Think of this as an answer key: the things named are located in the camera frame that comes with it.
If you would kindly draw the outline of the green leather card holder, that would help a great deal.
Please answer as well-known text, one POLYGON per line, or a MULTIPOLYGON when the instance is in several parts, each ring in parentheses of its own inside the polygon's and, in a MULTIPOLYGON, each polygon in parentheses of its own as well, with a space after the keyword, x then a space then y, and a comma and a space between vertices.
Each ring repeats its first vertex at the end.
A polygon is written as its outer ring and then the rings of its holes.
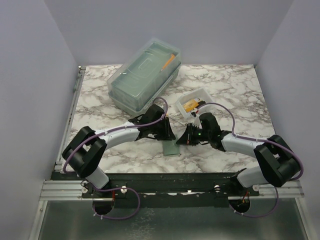
POLYGON ((178 136, 175 134, 174 140, 165 140, 162 142, 162 152, 164 156, 180 155, 180 146, 176 144, 178 136))

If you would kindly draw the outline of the white card tray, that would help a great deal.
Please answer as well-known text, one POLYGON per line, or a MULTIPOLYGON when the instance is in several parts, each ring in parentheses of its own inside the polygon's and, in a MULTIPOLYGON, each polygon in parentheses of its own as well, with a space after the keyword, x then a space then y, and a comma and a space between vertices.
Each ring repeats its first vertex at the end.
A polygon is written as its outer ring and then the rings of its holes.
POLYGON ((196 112, 198 107, 212 101, 213 98, 209 92, 204 87, 201 87, 182 94, 175 102, 175 107, 182 117, 187 120, 193 117, 192 112, 196 112))

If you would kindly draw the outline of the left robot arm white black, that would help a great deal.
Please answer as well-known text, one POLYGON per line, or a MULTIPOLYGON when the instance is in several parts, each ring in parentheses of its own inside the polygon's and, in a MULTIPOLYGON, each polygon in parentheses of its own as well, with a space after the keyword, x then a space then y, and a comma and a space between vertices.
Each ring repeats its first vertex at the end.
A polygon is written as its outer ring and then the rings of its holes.
POLYGON ((168 107, 152 104, 148 110, 115 128, 98 132, 89 126, 82 127, 62 152, 65 160, 62 171, 70 166, 79 178, 91 183, 93 191, 101 198, 111 191, 109 177, 99 167, 106 150, 140 139, 171 141, 176 137, 166 117, 168 107))

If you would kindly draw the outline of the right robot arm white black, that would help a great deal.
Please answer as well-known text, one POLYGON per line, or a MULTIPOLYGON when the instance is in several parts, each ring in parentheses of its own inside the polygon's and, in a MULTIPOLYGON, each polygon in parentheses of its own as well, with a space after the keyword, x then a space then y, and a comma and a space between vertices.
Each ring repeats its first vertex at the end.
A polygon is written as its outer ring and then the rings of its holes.
POLYGON ((210 112, 201 114, 198 119, 201 127, 187 124, 177 145, 210 144, 216 150, 240 153, 258 162, 257 167, 240 170, 233 177, 230 191, 236 196, 243 195, 254 185, 271 184, 280 188, 301 170, 293 154, 287 151, 286 142, 278 135, 268 138, 268 142, 242 139, 231 131, 222 130, 210 112))

